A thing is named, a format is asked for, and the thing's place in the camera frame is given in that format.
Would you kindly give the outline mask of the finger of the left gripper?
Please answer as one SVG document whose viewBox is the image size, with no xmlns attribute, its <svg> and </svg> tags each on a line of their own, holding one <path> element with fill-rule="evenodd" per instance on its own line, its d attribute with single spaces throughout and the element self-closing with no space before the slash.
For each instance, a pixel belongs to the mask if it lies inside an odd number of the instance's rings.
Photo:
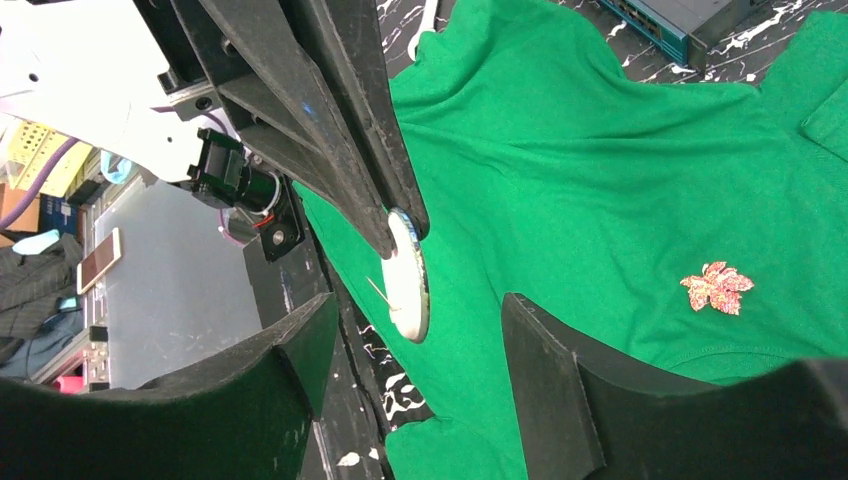
<svg viewBox="0 0 848 480">
<path fill-rule="evenodd" d="M 358 232 L 383 236 L 383 215 L 402 210 L 419 238 L 430 218 L 398 124 L 389 89 L 382 36 L 373 1 L 284 1 L 296 40 L 329 87 L 353 143 L 351 160 L 336 160 L 340 210 Z"/>
<path fill-rule="evenodd" d="M 340 210 L 352 194 L 335 174 L 354 157 L 329 87 L 296 40 L 284 1 L 177 1 L 173 8 L 201 68 L 243 144 Z M 362 236 L 381 256 L 395 245 Z"/>
</svg>

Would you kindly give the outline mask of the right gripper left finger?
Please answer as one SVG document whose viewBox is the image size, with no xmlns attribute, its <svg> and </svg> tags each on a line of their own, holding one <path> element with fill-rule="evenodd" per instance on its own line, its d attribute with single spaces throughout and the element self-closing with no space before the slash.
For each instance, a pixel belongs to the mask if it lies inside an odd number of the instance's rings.
<svg viewBox="0 0 848 480">
<path fill-rule="evenodd" d="M 1 383 L 5 479 L 295 479 L 318 420 L 338 305 L 319 294 L 261 332 L 137 389 Z"/>
</svg>

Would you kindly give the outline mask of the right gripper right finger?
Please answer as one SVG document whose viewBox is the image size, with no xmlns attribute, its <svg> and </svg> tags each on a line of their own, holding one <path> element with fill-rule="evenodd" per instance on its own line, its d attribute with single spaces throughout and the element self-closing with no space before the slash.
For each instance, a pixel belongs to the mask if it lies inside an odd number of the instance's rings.
<svg viewBox="0 0 848 480">
<path fill-rule="evenodd" d="M 843 479 L 847 363 L 727 387 L 651 366 L 509 293 L 504 348 L 532 479 Z"/>
</svg>

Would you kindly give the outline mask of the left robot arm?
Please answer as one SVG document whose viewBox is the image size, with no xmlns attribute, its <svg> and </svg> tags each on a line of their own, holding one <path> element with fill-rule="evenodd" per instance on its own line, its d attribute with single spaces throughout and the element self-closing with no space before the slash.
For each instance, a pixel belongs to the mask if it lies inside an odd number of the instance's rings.
<svg viewBox="0 0 848 480">
<path fill-rule="evenodd" d="M 294 184 L 387 259 L 430 219 L 379 41 L 370 1 L 5 1 L 1 110 L 252 212 L 269 259 Z"/>
</svg>

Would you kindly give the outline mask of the red leaf brooch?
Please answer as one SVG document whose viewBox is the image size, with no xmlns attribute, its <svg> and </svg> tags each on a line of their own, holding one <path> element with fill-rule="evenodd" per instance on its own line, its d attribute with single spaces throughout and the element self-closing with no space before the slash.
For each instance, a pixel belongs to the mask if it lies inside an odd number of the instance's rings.
<svg viewBox="0 0 848 480">
<path fill-rule="evenodd" d="M 679 284 L 687 289 L 693 311 L 710 306 L 733 316 L 740 314 L 742 294 L 755 286 L 750 278 L 728 267 L 725 261 L 704 264 L 700 275 L 684 277 Z"/>
</svg>

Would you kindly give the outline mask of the round silver badge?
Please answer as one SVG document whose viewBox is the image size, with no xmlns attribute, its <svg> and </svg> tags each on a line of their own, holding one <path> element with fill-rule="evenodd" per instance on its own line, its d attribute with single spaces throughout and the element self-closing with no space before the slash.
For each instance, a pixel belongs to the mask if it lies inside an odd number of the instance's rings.
<svg viewBox="0 0 848 480">
<path fill-rule="evenodd" d="M 388 212 L 387 224 L 395 248 L 381 260 L 383 288 L 367 278 L 388 307 L 389 319 L 410 342 L 422 343 L 431 314 L 430 288 L 420 239 L 410 217 L 401 209 Z"/>
</svg>

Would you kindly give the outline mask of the green polo shirt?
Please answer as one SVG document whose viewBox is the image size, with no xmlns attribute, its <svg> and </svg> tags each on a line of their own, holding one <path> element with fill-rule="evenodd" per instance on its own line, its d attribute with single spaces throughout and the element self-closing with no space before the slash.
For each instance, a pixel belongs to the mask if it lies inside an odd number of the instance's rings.
<svg viewBox="0 0 848 480">
<path fill-rule="evenodd" d="M 518 292 L 653 366 L 732 384 L 847 353 L 847 17 L 814 12 L 759 87 L 629 80 L 549 1 L 460 1 L 391 83 L 428 210 L 426 341 L 369 284 L 379 256 L 302 190 L 329 260 L 433 417 L 390 433 L 398 479 L 523 479 L 501 303 Z M 738 316 L 684 277 L 725 261 Z"/>
</svg>

